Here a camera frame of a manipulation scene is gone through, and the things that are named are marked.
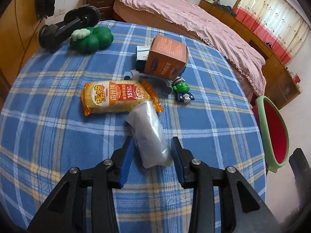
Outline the grey plastic holder piece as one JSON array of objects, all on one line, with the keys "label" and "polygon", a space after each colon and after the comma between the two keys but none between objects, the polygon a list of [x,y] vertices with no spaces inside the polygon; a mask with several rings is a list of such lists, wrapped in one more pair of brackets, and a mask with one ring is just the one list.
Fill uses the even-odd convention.
[{"label": "grey plastic holder piece", "polygon": [[156,77],[155,75],[140,73],[137,70],[131,70],[124,73],[124,80],[135,80],[139,82],[147,81],[153,87],[159,88],[163,95],[170,95],[173,91],[171,82],[168,79]]}]

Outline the black dumbbell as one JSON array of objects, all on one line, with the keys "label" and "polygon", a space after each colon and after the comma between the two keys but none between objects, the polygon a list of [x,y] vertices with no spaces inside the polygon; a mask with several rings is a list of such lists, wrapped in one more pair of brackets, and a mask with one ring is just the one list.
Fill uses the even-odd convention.
[{"label": "black dumbbell", "polygon": [[55,53],[75,30],[93,27],[99,21],[99,9],[89,4],[83,5],[67,12],[63,21],[42,26],[38,34],[39,44],[50,53]]}]

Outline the green clover plush toy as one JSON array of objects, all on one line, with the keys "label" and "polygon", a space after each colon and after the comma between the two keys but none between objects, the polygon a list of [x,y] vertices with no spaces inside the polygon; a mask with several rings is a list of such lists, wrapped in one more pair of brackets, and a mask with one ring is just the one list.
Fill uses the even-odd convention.
[{"label": "green clover plush toy", "polygon": [[97,50],[107,49],[113,42],[114,36],[107,27],[87,27],[75,30],[70,39],[70,48],[80,54],[91,54]]}]

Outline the orange rice cracker snack bag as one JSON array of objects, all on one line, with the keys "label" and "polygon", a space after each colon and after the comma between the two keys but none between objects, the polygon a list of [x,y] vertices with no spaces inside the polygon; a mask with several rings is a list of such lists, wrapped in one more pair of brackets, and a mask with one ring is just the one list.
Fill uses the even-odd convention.
[{"label": "orange rice cracker snack bag", "polygon": [[129,113],[148,101],[157,113],[163,112],[159,97],[147,81],[97,81],[86,83],[81,91],[85,116],[102,113]]}]

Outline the pink floral curtain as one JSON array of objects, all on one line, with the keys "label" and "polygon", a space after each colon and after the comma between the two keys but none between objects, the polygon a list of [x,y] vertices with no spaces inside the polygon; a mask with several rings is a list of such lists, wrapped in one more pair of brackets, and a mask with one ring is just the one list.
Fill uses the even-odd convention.
[{"label": "pink floral curtain", "polygon": [[285,65],[301,48],[309,25],[286,0],[241,0],[236,19],[253,31],[263,42],[269,42]]}]

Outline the dark clothes pile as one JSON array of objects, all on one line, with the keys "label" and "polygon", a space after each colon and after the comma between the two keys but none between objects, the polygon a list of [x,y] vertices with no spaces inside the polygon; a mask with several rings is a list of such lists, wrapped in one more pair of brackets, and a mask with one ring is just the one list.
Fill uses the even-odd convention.
[{"label": "dark clothes pile", "polygon": [[223,4],[216,3],[216,2],[214,2],[213,5],[225,11],[226,13],[230,14],[231,16],[236,17],[236,13],[233,11],[231,6],[223,5]]}]

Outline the dark wooden nightstand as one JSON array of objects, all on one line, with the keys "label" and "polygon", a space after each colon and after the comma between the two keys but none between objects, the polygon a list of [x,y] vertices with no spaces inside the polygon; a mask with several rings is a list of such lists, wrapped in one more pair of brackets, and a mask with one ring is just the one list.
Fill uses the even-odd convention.
[{"label": "dark wooden nightstand", "polygon": [[84,4],[95,6],[100,11],[100,20],[113,19],[113,6],[115,0],[83,0]]}]

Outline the orange cardboard box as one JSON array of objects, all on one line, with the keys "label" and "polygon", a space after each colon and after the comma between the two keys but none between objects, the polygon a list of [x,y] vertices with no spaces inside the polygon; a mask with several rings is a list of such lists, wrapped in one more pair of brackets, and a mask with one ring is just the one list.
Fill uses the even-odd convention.
[{"label": "orange cardboard box", "polygon": [[144,72],[174,81],[186,67],[188,57],[186,44],[157,34],[149,49]]}]

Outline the white teal small box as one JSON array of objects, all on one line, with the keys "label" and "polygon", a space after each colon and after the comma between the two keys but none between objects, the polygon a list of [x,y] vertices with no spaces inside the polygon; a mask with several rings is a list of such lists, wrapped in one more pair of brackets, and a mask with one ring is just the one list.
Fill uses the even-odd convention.
[{"label": "white teal small box", "polygon": [[149,46],[140,46],[136,47],[136,60],[137,61],[146,61],[149,55]]}]

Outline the wooden wardrobe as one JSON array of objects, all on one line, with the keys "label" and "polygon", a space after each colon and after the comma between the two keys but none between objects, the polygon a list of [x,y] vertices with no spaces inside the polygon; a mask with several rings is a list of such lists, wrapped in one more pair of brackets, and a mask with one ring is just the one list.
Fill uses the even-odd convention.
[{"label": "wooden wardrobe", "polygon": [[38,32],[45,19],[37,18],[35,0],[12,0],[1,17],[1,106],[14,81],[40,48]]}]

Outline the white plastic bag roll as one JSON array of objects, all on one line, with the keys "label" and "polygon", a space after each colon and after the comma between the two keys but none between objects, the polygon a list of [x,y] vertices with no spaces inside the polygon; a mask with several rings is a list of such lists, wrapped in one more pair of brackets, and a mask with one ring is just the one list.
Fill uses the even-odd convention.
[{"label": "white plastic bag roll", "polygon": [[141,102],[127,116],[145,169],[172,165],[171,149],[151,101]]}]

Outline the green red trash bin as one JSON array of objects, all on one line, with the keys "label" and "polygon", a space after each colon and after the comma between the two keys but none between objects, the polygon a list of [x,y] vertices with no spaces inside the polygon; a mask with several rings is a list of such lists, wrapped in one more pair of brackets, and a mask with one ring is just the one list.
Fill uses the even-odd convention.
[{"label": "green red trash bin", "polygon": [[252,107],[265,153],[266,170],[276,173],[288,162],[289,135],[285,121],[275,104],[266,96]]}]

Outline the pink bed quilt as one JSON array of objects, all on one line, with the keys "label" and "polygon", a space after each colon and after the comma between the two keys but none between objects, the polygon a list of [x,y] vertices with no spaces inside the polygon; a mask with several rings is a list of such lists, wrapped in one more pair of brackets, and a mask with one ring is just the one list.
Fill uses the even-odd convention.
[{"label": "pink bed quilt", "polygon": [[218,50],[250,83],[255,95],[265,93],[262,68],[265,59],[233,29],[190,0],[119,0],[133,10],[144,10],[195,33],[205,44]]}]

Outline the green monster keychain figure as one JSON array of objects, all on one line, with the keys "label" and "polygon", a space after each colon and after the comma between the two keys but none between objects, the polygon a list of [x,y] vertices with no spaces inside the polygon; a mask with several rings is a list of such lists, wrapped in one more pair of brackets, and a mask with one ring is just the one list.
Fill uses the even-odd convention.
[{"label": "green monster keychain figure", "polygon": [[195,100],[194,96],[190,92],[190,86],[181,76],[177,76],[172,82],[172,89],[175,92],[176,100],[178,102],[187,104]]}]

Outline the long wooden cabinet desk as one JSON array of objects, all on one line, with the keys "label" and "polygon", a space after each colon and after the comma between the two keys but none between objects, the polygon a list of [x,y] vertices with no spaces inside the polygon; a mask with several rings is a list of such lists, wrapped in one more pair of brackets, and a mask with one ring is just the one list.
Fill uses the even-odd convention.
[{"label": "long wooden cabinet desk", "polygon": [[233,29],[241,38],[263,56],[266,61],[266,64],[263,66],[263,75],[267,82],[265,95],[278,109],[285,107],[300,94],[300,91],[288,69],[283,65],[280,59],[277,58],[272,49],[269,48],[254,32],[244,26],[241,22],[237,21],[235,17],[206,0],[201,0],[199,7]]}]

